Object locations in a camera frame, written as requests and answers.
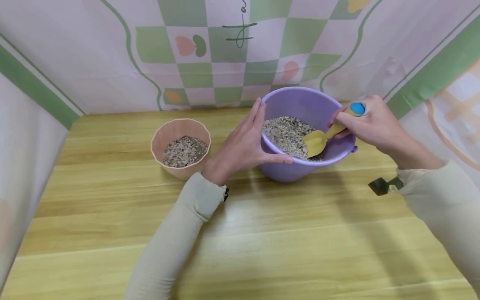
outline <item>yellow trowel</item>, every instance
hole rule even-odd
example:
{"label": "yellow trowel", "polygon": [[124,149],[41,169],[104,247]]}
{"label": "yellow trowel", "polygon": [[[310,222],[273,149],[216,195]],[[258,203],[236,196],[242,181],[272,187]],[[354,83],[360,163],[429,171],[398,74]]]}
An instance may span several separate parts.
{"label": "yellow trowel", "polygon": [[[365,113],[365,107],[362,103],[354,102],[350,104],[345,112],[349,115],[359,117]],[[327,141],[344,129],[344,125],[333,124],[332,127],[327,130],[327,132],[315,130],[305,135],[302,139],[307,145],[308,158],[320,154],[325,149]]]}

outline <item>blue handle tip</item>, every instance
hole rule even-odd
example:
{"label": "blue handle tip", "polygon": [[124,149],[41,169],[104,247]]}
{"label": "blue handle tip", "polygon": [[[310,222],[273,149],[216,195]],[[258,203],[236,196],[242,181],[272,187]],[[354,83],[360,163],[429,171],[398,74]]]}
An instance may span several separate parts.
{"label": "blue handle tip", "polygon": [[357,115],[363,115],[365,113],[365,106],[360,102],[350,104],[350,109]]}

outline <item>purple bucket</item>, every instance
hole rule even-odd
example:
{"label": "purple bucket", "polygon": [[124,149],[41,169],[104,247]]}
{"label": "purple bucket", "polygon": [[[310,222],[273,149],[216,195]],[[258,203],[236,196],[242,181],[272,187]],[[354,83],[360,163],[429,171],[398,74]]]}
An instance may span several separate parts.
{"label": "purple bucket", "polygon": [[[268,93],[262,102],[267,104],[265,120],[281,116],[295,117],[324,132],[328,129],[327,123],[333,113],[341,107],[341,104],[329,95],[299,86],[284,87]],[[297,181],[315,169],[334,164],[355,152],[355,140],[353,134],[340,140],[332,139],[324,150],[323,161],[307,161],[294,157],[292,164],[262,164],[260,169],[275,181]],[[267,138],[265,132],[262,132],[261,144],[267,153],[284,153]]]}

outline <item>shovel handle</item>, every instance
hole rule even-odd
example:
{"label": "shovel handle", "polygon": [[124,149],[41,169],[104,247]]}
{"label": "shovel handle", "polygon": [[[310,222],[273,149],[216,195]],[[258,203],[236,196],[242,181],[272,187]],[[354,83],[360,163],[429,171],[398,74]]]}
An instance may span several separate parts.
{"label": "shovel handle", "polygon": [[[345,110],[345,113],[352,115],[354,117],[359,117],[365,113],[365,106],[363,106],[362,103],[360,102],[353,102],[352,104],[349,105],[349,107]],[[337,133],[342,132],[345,130],[345,125],[342,124],[333,124],[332,127],[330,127],[327,132],[325,132],[325,136],[327,137],[327,140],[330,140],[333,138]]]}

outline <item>gravel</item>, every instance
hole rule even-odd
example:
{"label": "gravel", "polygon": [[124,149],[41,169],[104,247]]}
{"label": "gravel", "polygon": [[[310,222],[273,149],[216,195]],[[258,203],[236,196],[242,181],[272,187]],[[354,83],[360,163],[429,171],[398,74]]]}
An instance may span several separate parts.
{"label": "gravel", "polygon": [[266,120],[264,132],[268,139],[288,155],[310,161],[323,160],[323,153],[307,158],[307,145],[302,137],[316,130],[294,117],[278,117]]}
{"label": "gravel", "polygon": [[202,159],[207,149],[208,145],[201,139],[185,135],[168,144],[163,164],[174,168],[189,166]]}

